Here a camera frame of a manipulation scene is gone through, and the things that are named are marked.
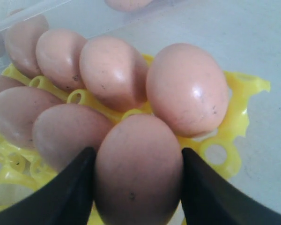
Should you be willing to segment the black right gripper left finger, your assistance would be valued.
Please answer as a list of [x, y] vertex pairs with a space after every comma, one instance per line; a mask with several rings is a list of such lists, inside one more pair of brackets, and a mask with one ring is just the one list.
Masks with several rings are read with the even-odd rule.
[[85, 148], [34, 194], [0, 212], [0, 225], [85, 225], [93, 204], [96, 153]]

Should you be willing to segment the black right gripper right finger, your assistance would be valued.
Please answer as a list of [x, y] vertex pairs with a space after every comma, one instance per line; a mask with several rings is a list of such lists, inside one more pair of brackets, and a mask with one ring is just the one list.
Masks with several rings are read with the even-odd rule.
[[193, 149], [183, 148], [182, 207], [188, 225], [281, 225], [281, 214], [245, 195]]

